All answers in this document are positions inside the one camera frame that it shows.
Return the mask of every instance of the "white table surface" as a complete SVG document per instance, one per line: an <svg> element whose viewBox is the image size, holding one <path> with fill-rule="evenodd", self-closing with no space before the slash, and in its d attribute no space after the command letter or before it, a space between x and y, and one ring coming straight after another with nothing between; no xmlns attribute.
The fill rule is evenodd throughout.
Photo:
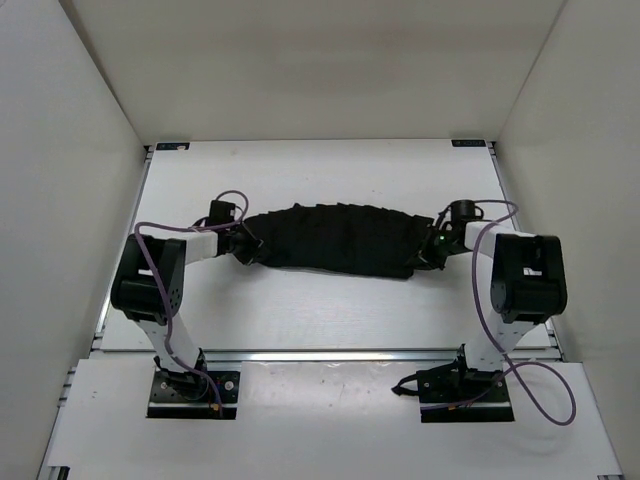
<svg viewBox="0 0 640 480"><path fill-rule="evenodd" d="M421 424L415 398L389 388L410 363L242 366L235 421L145 418L149 358L83 360L53 438L50 466L69 480L164 478L563 479L619 474L582 365L557 364L578 415L545 421L511 377L515 422ZM523 377L549 412L566 418L562 385Z"/></svg>
<svg viewBox="0 0 640 480"><path fill-rule="evenodd" d="M195 142L154 153L137 220L189 225L227 189L249 196L249 215L342 202L434 217L456 199L503 198L488 150L453 148L449 140ZM489 218L506 212L486 211ZM487 310L489 259L480 259L478 272ZM246 267L225 256L187 268L181 313L205 350L450 349L480 328L470 255L408 281ZM543 326L520 344L549 345ZM151 345L112 309L102 348Z"/></svg>

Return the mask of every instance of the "black cloth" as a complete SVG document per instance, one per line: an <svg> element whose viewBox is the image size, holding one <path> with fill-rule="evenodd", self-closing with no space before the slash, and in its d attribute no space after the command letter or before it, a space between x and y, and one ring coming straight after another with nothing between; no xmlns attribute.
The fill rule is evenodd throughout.
<svg viewBox="0 0 640 480"><path fill-rule="evenodd" d="M317 268L352 275L406 279L407 266L432 218L358 205L295 204L287 210L246 218L264 241L268 267Z"/></svg>

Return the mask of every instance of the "white enclosure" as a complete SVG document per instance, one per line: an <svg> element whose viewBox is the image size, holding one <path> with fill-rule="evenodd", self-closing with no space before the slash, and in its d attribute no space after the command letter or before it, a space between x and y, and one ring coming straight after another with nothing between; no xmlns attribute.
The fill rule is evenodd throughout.
<svg viewBox="0 0 640 480"><path fill-rule="evenodd" d="M639 24L636 0L0 0L0 477L640 479ZM569 303L514 357L565 373L575 424L511 378L501 425L421 425L389 392L478 331L465 257L406 282L189 267L185 322L241 368L239 416L147 420L153 355L104 308L123 239L227 188L250 215L516 200L562 240Z"/></svg>
<svg viewBox="0 0 640 480"><path fill-rule="evenodd" d="M495 140L562 0L64 0L143 142Z"/></svg>

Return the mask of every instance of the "purple cable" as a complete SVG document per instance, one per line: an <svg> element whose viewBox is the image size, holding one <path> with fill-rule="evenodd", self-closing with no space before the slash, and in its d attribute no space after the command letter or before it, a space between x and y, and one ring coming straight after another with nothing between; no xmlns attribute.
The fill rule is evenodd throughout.
<svg viewBox="0 0 640 480"><path fill-rule="evenodd" d="M527 393L527 395L529 396L529 398L531 399L531 401L533 402L535 407L542 414L542 416L544 416L547 420L549 420L554 425L558 425L558 426L561 426L561 427L570 425L570 424L573 423L573 421L576 418L577 404L576 404L576 397L575 397L575 395L573 393L573 390L571 389L571 386L567 382L567 380L562 376L562 374L560 374L560 372L558 372L556 369L554 369L553 367L551 367L551 366L549 366L549 365L547 365L545 363L536 362L536 361L526 361L526 362L520 362L520 363L517 363L517 364L514 363L513 360L511 360L511 358L509 357L509 355L504 351L504 349L502 348L500 343L495 339L495 337L491 333L491 330L489 329L489 326L487 325L487 321L486 321L486 319L484 317L484 313L482 313L482 306L480 304L480 293L478 291L478 254L480 253L480 242L482 241L482 237L484 236L484 234L487 233L490 229L492 229L493 227L498 225L500 222L503 222L505 220L508 220L508 219L512 218L516 213L518 213L518 206L515 203L510 202L508 200L477 200L475 203L502 203L502 204L505 204L505 205L508 205L508 206L512 207L512 210L508 215L505 215L504 217L500 217L497 220L494 220L492 222L487 223L487 225L485 227L483 227L482 230L480 230L480 233L478 234L478 238L476 239L476 243L475 243L475 245L473 247L473 253L472 253L472 256L471 256L471 286L472 286L472 290L473 290L473 302L474 302L475 307L476 307L476 312L478 313L478 318L480 320L480 324L482 325L482 330L487 335L487 338L489 339L489 341L502 354L502 356L504 357L505 361L509 365L509 368L507 370L505 370L494 381L494 384L499 382L499 381L501 381L501 380L503 380L504 377L506 377L508 374L513 372L513 374L515 375L516 379L518 380L518 382L520 383L520 385L522 386L524 391ZM560 382L562 382L562 385L564 385L564 387L566 388L567 393L569 394L569 399L571 401L571 415L569 415L569 418L567 420L557 420L557 419L553 418L551 415L549 415L549 413L547 413L547 411L544 409L544 407L542 407L542 405L540 405L540 402L538 402L538 399L535 397L535 395L533 394L533 392L531 391L531 389L529 388L527 383L524 381L524 379L520 375L520 372L518 372L518 369L520 367L525 367L525 366L542 367L542 368L548 370L549 372L553 373L556 377L558 377ZM482 392L480 395L478 395L478 396L476 396L476 397L474 397L474 398L472 398L470 400L463 400L463 401L460 401L460 402L449 403L449 404L445 404L445 405L433 405L433 406L423 407L422 410L437 410L437 409L441 409L441 408L456 408L456 407L460 407L460 406L463 406L463 405L470 405L473 402L476 402L479 399L481 399L482 397L484 397L487 393L489 393L490 390L491 389L488 389L485 392Z"/></svg>
<svg viewBox="0 0 640 480"><path fill-rule="evenodd" d="M199 377L202 377L209 384L209 386L211 387L211 390L213 390L213 393L215 395L216 403L220 408L220 414L222 414L222 399L220 398L220 391L218 390L218 387L213 381L213 379L206 373L201 372L200 370L196 370L195 368L192 368L189 365L187 365L180 358L178 358L178 356L174 354L174 351L171 348L171 335L173 334L173 317L171 315L171 305L170 305L171 302L169 301L169 295L167 294L167 290L164 287L164 284L162 283L162 278L160 278L160 272L158 271L158 267L156 266L156 264L153 262L153 259L151 258L151 253L149 253L149 249L144 243L144 239L142 238L142 234L140 233L140 230L143 227L149 227L149 228L158 228L160 230L167 230L169 232L179 232L179 233L216 232L219 230L224 230L226 228L231 228L236 225L239 225L244 219L246 212L249 210L249 199L247 198L247 196L238 190L227 190L225 192L222 192L220 195L218 195L216 197L216 200L220 200L220 198L222 198L223 196L232 194L232 193L240 195L244 200L244 209L241 209L241 212L242 212L241 215L233 222L225 223L222 225L213 225L210 227L198 227L197 225L200 225L203 221L203 219L200 219L198 220L198 222L194 224L194 226L191 226L188 228L171 227L169 225L162 225L160 223L153 223L153 222L139 222L135 225L133 229L133 235L135 236L136 242L138 242L138 246L140 247L142 256L147 261L147 265L149 265L149 270L151 271L151 275L153 276L153 279L156 282L156 285L158 286L158 291L160 292L160 298L162 299L162 305L164 307L165 316L167 317L167 335L164 338L164 348L167 350L167 353L169 354L171 359L174 362L176 362L176 364L184 368L186 371L191 372L194 375L198 375Z"/></svg>

